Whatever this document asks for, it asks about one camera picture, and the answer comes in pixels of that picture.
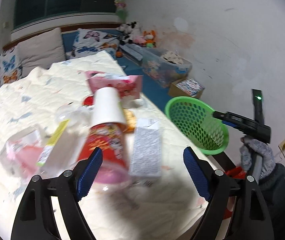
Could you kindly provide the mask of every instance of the wooden bed frame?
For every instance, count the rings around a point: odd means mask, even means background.
[[[57,27],[59,27],[61,29],[61,32],[64,33],[64,32],[75,31],[78,28],[82,28],[82,29],[114,29],[114,28],[119,27],[119,25],[120,25],[120,23],[112,23],[111,22],[111,23],[80,23],[80,24],[57,26]],[[51,31],[51,30],[53,30],[54,28],[57,28],[57,27],[53,27],[53,28],[49,28],[49,29],[46,29],[46,30],[42,30],[42,31],[36,32],[36,33],[32,33],[32,34],[26,35],[24,37],[21,37],[21,38],[19,38],[17,40],[11,41],[10,43],[6,44],[3,47],[3,51],[6,51],[6,50],[16,46],[21,41],[26,41],[26,40],[34,37],[34,36],[37,36],[39,34]]]

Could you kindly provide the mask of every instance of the gloved hand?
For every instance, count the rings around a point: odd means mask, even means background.
[[[263,158],[262,160],[262,170],[259,179],[263,179],[267,177],[275,168],[275,157],[272,154],[272,149],[265,143],[258,141],[256,139],[251,139],[239,149],[241,154],[241,167],[245,172],[248,172],[252,160],[251,160],[251,153],[249,152],[249,148],[253,149],[255,152],[260,154]]]

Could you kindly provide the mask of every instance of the beige pillow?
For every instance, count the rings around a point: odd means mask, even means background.
[[[22,77],[27,76],[35,67],[49,69],[52,63],[66,60],[60,33],[60,28],[55,28],[18,43]]]

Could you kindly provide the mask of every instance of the window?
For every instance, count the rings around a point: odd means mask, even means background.
[[[16,0],[15,29],[53,16],[115,11],[114,0]]]

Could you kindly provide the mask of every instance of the bed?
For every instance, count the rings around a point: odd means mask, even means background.
[[[26,78],[3,85],[0,88],[0,151],[11,135],[31,125],[38,124],[48,135],[53,133],[57,127],[56,109],[70,102],[80,106],[92,94],[83,74],[87,70],[124,74],[117,62],[102,51],[53,63],[49,70],[37,67]],[[199,158],[207,158],[144,95],[140,106],[132,111],[138,118],[161,120],[161,179],[151,187],[129,187],[126,197],[90,191],[79,205],[98,240],[177,239],[195,224],[207,206],[184,166],[183,150],[191,146]],[[132,135],[126,135],[129,148],[132,139]],[[21,180],[8,174],[0,163],[0,236],[4,240],[10,239],[24,190]],[[52,201],[60,236],[69,239],[58,200],[52,198]]]

